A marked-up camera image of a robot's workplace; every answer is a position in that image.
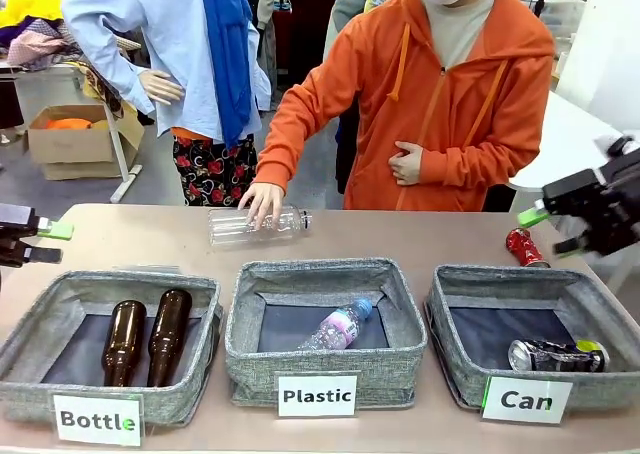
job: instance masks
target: crushed red can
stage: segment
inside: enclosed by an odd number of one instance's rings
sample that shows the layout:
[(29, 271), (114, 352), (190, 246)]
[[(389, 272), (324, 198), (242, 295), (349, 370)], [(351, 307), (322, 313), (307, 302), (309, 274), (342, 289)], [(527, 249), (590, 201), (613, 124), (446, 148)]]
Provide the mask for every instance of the crushed red can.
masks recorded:
[(507, 249), (522, 267), (551, 267), (531, 239), (527, 229), (517, 228), (507, 235)]

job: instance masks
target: label sign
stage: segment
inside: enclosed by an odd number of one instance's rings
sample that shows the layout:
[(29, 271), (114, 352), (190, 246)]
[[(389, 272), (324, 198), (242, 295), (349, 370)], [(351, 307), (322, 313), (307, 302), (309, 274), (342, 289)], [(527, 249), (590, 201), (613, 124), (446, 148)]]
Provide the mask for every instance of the label sign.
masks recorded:
[(570, 382), (492, 377), (485, 392), (484, 419), (560, 424)]
[(53, 396), (62, 441), (139, 447), (142, 421), (138, 399)]
[(353, 416), (358, 376), (278, 378), (280, 417)]

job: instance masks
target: floral pants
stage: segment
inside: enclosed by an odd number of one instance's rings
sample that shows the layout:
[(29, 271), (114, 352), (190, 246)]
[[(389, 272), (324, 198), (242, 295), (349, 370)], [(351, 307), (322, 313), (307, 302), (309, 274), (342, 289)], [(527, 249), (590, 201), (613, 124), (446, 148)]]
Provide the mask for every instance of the floral pants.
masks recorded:
[(237, 207), (256, 176), (258, 155), (253, 135), (230, 150), (209, 140), (174, 137), (173, 161), (180, 174), (185, 204)]

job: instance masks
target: brown glass bottle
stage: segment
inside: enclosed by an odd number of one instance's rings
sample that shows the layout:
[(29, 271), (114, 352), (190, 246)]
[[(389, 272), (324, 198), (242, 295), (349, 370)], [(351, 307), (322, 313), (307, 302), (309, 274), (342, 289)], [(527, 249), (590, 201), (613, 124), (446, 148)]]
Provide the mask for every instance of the brown glass bottle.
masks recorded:
[(148, 387), (168, 386), (182, 355), (187, 334), (191, 294), (180, 289), (165, 292), (149, 338)]
[(147, 310), (138, 301), (123, 301), (111, 314), (109, 334), (102, 353), (104, 385), (128, 387), (140, 361)]

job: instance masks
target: person in orange hoodie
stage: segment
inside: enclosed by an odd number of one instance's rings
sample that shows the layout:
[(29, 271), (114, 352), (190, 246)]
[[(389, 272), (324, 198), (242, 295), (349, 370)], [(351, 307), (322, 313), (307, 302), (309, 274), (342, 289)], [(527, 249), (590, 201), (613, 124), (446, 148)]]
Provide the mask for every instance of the person in orange hoodie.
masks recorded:
[(278, 218), (305, 141), (358, 93), (345, 209), (479, 211), (538, 154), (553, 55), (519, 0), (387, 1), (286, 93), (240, 208)]

